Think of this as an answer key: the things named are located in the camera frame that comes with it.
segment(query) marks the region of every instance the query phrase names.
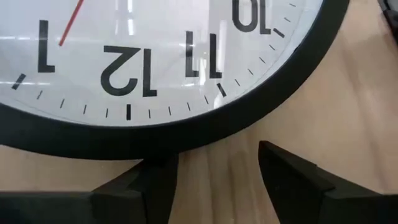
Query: wooden table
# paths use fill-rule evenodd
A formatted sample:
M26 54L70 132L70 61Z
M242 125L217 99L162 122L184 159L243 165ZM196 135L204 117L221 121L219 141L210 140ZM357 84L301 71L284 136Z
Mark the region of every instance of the wooden table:
M257 162L269 140L380 193L398 193L398 46L377 0L351 0L329 52L271 114L180 155L170 224L279 223ZM0 147L0 190L93 190L137 161L84 161Z

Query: red second hand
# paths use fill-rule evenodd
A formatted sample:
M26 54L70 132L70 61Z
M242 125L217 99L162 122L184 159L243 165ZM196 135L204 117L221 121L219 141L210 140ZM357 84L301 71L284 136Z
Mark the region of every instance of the red second hand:
M60 43L59 43L60 46L63 45L65 39L67 38L68 33L69 33L69 30L70 30L70 28L72 27L73 22L75 21L77 14L79 13L79 10L80 10L80 8L81 8L81 5L83 4L83 1L84 1L84 0L79 0L79 2L77 3L77 6L76 6L76 8L75 8L75 10L74 10L74 12L73 12L73 14L72 14L72 17L70 18L70 20L69 20L69 22L68 22L67 28L66 28L65 31L63 32L61 41L60 41Z

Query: clock rim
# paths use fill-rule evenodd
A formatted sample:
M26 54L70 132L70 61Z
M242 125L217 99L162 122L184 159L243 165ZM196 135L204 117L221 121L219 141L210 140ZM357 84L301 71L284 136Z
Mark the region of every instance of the clock rim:
M0 144L51 156L115 160L165 157L226 138L276 109L302 85L333 43L348 5L349 0L323 0L311 29L284 65L215 110L171 123L104 127L45 118L0 103Z

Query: clock face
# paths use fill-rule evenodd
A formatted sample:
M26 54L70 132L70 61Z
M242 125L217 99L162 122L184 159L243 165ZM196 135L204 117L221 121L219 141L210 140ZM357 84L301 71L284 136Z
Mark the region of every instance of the clock face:
M3 0L0 103L93 126L205 114L275 74L322 3Z

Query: hour marker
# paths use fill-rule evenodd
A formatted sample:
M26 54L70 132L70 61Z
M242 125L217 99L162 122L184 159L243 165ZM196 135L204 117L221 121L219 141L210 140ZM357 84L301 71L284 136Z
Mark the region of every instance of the hour marker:
M283 34L281 31L279 31L278 29L274 28L274 32L276 34L278 34L279 36L281 36L282 38L285 38L285 34Z
M131 105L127 105L126 120L128 120L128 121L131 120Z
M17 81L13 84L12 89L13 89L13 90L17 90L18 87L19 87L19 85L24 81L25 78L26 78L26 75L21 74L21 75L18 77Z
M65 102L65 99L62 100L60 108L63 107L63 103L64 103L64 102Z
M36 100L40 99L40 97L42 96L43 90L40 91L39 95L37 96Z
M225 93L225 91L224 91L224 89L223 89L223 87L221 86L220 83L217 83L217 87L220 90L220 92L223 95L223 97L226 97L226 93Z

